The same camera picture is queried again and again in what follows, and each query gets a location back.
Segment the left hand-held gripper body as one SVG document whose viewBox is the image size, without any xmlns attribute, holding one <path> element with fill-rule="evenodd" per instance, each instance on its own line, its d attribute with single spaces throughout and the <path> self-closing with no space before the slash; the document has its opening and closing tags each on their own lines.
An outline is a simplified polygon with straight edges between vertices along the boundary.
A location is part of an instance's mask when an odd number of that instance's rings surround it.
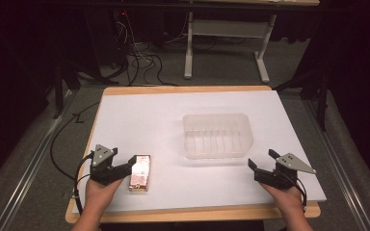
<svg viewBox="0 0 370 231">
<path fill-rule="evenodd" d="M 113 156 L 112 152 L 112 149 L 101 144 L 97 144 L 92 152 L 90 178 L 104 186 L 129 175 L 127 173 L 127 163 L 116 167 L 113 166 L 113 160 L 116 155 Z"/>
</svg>

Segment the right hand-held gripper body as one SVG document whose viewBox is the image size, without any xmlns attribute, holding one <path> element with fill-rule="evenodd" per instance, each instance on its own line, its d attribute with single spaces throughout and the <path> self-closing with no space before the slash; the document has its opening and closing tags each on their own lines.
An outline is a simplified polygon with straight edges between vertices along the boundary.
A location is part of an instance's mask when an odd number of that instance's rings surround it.
<svg viewBox="0 0 370 231">
<path fill-rule="evenodd" d="M 298 172 L 316 174 L 317 171 L 292 153 L 280 155 L 272 171 L 257 167 L 254 180 L 279 190 L 288 190 L 297 186 Z"/>
</svg>

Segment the pink and white snack packet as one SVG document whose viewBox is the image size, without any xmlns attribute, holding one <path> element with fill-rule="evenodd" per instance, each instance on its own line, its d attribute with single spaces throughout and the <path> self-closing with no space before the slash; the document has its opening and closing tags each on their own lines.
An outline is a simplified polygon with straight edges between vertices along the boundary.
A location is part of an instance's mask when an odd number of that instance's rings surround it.
<svg viewBox="0 0 370 231">
<path fill-rule="evenodd" d="M 136 163 L 132 166 L 132 173 L 128 189 L 134 191 L 148 191 L 151 158 L 149 155 L 137 155 Z"/>
</svg>

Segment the clear plastic container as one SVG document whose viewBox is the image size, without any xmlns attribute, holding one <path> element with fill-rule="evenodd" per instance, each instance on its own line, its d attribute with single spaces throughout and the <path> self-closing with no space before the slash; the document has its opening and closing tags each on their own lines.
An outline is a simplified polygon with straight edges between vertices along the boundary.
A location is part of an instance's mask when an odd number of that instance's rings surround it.
<svg viewBox="0 0 370 231">
<path fill-rule="evenodd" d="M 243 114 L 185 115 L 184 147 L 189 159 L 241 158 L 254 137 Z"/>
</svg>

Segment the person's left hand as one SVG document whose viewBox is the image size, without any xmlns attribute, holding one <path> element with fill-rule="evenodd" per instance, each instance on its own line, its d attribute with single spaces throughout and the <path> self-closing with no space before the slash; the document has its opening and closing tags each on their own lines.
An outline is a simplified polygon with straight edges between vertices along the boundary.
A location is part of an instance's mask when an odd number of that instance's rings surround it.
<svg viewBox="0 0 370 231">
<path fill-rule="evenodd" d="M 114 198 L 114 194 L 122 183 L 122 179 L 107 186 L 89 179 L 86 185 L 86 208 L 105 210 Z"/>
</svg>

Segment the person's right hand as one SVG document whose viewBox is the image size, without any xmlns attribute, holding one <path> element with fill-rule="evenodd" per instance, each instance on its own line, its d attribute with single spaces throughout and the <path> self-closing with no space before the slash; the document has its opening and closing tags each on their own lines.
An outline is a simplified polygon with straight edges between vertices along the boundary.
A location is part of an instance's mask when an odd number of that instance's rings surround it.
<svg viewBox="0 0 370 231">
<path fill-rule="evenodd" d="M 264 183 L 260 183 L 260 186 L 274 199 L 276 206 L 284 216 L 304 212 L 302 195 L 296 188 L 279 190 Z"/>
</svg>

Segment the white table sheet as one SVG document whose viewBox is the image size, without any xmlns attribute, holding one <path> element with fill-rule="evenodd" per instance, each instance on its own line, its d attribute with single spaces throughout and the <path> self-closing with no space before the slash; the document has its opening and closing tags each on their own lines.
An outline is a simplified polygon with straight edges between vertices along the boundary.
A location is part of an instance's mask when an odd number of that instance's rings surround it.
<svg viewBox="0 0 370 231">
<path fill-rule="evenodd" d="M 187 158 L 183 118 L 199 114 L 243 114 L 251 123 L 252 147 L 236 159 Z M 103 96 L 88 144 L 116 148 L 116 164 L 135 154 L 151 157 L 149 188 L 117 190 L 112 212 L 258 205 L 272 198 L 254 181 L 248 166 L 272 169 L 268 154 L 307 158 L 290 119 L 272 90 L 158 93 Z"/>
</svg>

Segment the black metal stand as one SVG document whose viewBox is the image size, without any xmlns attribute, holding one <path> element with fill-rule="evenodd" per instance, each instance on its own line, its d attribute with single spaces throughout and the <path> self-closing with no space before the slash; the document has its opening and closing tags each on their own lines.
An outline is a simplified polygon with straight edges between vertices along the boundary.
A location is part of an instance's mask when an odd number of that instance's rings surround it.
<svg viewBox="0 0 370 231">
<path fill-rule="evenodd" d="M 69 60 L 59 56 L 54 67 L 55 118 L 59 118 L 66 107 L 66 89 L 79 90 L 80 82 L 75 66 Z"/>
<path fill-rule="evenodd" d="M 308 72 L 293 77 L 291 80 L 282 83 L 274 90 L 281 92 L 291 88 L 301 88 L 300 96 L 304 100 L 317 99 L 316 121 L 320 128 L 326 130 L 326 109 L 328 93 L 328 73 L 321 68 L 309 70 Z"/>
</svg>

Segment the metal floor rail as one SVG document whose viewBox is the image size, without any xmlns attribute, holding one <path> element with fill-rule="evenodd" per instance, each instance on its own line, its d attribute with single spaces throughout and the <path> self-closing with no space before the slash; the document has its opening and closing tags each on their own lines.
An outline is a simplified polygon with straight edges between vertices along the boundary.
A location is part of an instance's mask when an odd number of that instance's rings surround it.
<svg viewBox="0 0 370 231">
<path fill-rule="evenodd" d="M 360 231 L 370 231 L 370 219 L 367 216 L 364 207 L 360 201 L 360 197 L 350 181 L 348 174 L 342 166 L 337 153 L 335 152 L 330 138 L 326 131 L 324 131 L 317 120 L 316 109 L 311 101 L 305 100 L 303 102 L 305 109 L 309 113 L 311 121 L 319 134 L 324 147 L 327 149 L 327 156 L 332 168 L 334 177 L 339 185 L 346 203 L 352 213 L 353 218 Z"/>
<path fill-rule="evenodd" d="M 64 112 L 60 112 L 60 114 L 50 123 L 47 132 L 44 134 L 37 150 L 32 156 L 32 159 L 30 160 L 22 177 L 13 190 L 13 193 L 3 212 L 0 215 L 0 231 L 8 231 L 9 227 L 11 226 L 20 205 L 22 204 L 27 192 L 35 180 L 40 166 L 45 159 L 45 151 L 48 148 L 49 143 L 53 141 L 54 132 L 62 122 L 63 117 Z"/>
</svg>

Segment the white metal desk frame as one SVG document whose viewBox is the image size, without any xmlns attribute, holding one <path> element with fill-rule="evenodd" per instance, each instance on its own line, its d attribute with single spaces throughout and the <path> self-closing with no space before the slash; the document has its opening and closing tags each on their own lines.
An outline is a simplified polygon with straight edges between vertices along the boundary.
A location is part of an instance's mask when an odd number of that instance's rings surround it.
<svg viewBox="0 0 370 231">
<path fill-rule="evenodd" d="M 193 36 L 260 39 L 262 41 L 261 49 L 255 51 L 253 55 L 261 82 L 269 84 L 270 78 L 264 63 L 264 55 L 273 32 L 276 19 L 277 16 L 275 14 L 272 14 L 266 22 L 194 19 L 194 14 L 188 13 L 188 34 L 184 78 L 191 79 L 193 76 Z"/>
</svg>

